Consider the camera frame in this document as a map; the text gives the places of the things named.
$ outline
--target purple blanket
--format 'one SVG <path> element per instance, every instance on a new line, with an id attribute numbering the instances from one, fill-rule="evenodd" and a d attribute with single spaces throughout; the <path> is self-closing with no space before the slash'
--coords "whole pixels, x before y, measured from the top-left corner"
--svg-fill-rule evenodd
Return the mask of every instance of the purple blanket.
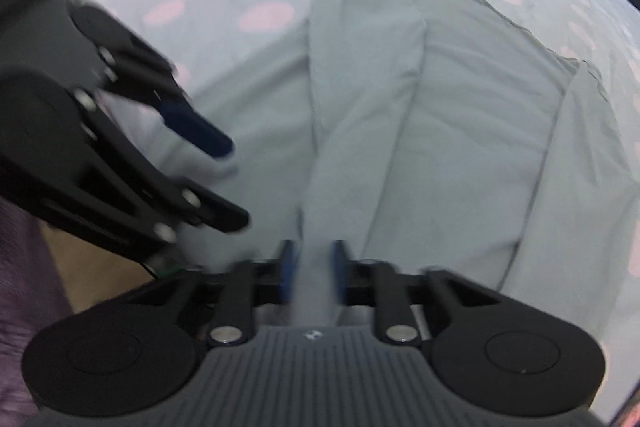
<path id="1" fill-rule="evenodd" d="M 31 337 L 71 313 L 38 221 L 0 198 L 0 427 L 36 412 L 20 374 Z"/>

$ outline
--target mattress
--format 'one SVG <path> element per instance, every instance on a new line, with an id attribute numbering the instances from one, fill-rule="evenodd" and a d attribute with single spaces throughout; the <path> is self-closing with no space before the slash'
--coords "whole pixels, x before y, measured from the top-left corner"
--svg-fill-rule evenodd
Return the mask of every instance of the mattress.
<path id="1" fill-rule="evenodd" d="M 177 80 L 199 93 L 302 22 L 312 0 L 91 0 L 177 65 Z M 546 47 L 593 63 L 602 74 L 636 179 L 640 173 L 640 12 L 626 0 L 487 0 Z M 161 139 L 152 110 L 114 98 L 108 110 L 132 142 L 149 152 Z M 628 276 L 606 333 L 606 381 L 593 404 L 609 420 L 640 377 L 640 225 Z"/>

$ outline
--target gray gripper housing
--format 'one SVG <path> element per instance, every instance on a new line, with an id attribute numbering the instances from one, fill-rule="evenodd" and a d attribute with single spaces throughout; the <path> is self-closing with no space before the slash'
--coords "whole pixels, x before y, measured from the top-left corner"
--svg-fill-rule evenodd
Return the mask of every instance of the gray gripper housing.
<path id="1" fill-rule="evenodd" d="M 42 409 L 25 427 L 602 427 L 586 407 L 544 418 L 486 411 L 450 391 L 420 350 L 368 327 L 263 327 L 209 351 L 178 393 L 121 417 Z"/>

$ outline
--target folded sleeve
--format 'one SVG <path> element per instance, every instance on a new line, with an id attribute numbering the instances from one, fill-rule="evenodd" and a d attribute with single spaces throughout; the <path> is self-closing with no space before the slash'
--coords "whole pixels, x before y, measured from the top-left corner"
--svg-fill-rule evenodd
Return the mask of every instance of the folded sleeve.
<path id="1" fill-rule="evenodd" d="M 583 62 L 559 108 L 502 292 L 598 337 L 625 276 L 638 196 L 607 93 Z"/>

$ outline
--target white logo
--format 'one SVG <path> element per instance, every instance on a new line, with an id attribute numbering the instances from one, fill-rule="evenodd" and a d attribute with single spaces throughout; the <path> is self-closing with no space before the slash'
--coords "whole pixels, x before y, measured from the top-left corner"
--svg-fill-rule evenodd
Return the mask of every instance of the white logo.
<path id="1" fill-rule="evenodd" d="M 305 337 L 308 338 L 310 341 L 319 341 L 322 337 L 324 337 L 324 335 L 322 334 L 321 331 L 318 330 L 308 330 L 305 333 Z"/>

